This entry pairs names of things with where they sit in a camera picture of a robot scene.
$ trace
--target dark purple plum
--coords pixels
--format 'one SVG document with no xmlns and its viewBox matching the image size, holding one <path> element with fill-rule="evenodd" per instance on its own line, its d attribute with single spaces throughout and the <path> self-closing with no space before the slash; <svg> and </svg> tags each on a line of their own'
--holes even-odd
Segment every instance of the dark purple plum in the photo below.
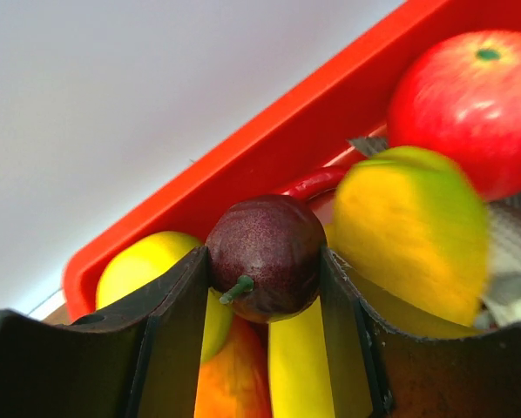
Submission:
<svg viewBox="0 0 521 418">
<path fill-rule="evenodd" d="M 302 202 L 269 194 L 222 215 L 206 239 L 211 286 L 252 322 L 284 320 L 319 294 L 321 222 Z"/>
</svg>

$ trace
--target plum stem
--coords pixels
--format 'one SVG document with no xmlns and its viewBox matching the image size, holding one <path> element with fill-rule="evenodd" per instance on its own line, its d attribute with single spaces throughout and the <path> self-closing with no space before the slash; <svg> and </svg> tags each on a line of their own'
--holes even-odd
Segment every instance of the plum stem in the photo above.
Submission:
<svg viewBox="0 0 521 418">
<path fill-rule="evenodd" d="M 222 305 L 227 305 L 228 303 L 233 302 L 233 300 L 240 294 L 251 292 L 253 290 L 253 284 L 253 279 L 246 274 L 243 274 L 237 279 L 237 283 L 235 283 L 231 289 L 220 296 L 220 303 Z"/>
</svg>

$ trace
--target white wall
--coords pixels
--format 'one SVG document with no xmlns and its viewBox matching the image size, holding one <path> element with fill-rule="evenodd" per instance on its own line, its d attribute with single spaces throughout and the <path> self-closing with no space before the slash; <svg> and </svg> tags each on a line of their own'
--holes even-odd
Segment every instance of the white wall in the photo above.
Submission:
<svg viewBox="0 0 521 418">
<path fill-rule="evenodd" d="M 0 1 L 0 307 L 399 3 Z"/>
</svg>

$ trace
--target red plastic tray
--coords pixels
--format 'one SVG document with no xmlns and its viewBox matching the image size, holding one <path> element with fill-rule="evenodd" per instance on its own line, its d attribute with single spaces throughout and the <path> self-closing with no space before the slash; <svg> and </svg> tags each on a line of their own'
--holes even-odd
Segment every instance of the red plastic tray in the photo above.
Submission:
<svg viewBox="0 0 521 418">
<path fill-rule="evenodd" d="M 521 30 L 521 0 L 408 0 L 201 160 L 80 249 L 64 271 L 76 319 L 95 309 L 100 274 L 146 235 L 205 239 L 233 203 L 356 160 L 347 138 L 382 128 L 396 82 L 431 45 L 467 30 Z"/>
</svg>

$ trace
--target red chili pepper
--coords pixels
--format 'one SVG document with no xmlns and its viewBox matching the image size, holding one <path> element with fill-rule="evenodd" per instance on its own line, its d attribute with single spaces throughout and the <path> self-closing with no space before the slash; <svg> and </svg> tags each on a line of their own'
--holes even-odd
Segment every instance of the red chili pepper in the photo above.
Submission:
<svg viewBox="0 0 521 418">
<path fill-rule="evenodd" d="M 306 176 L 293 181 L 277 193 L 287 194 L 302 202 L 307 202 L 324 192 L 334 190 L 347 172 L 347 168 L 338 165 L 318 168 Z"/>
</svg>

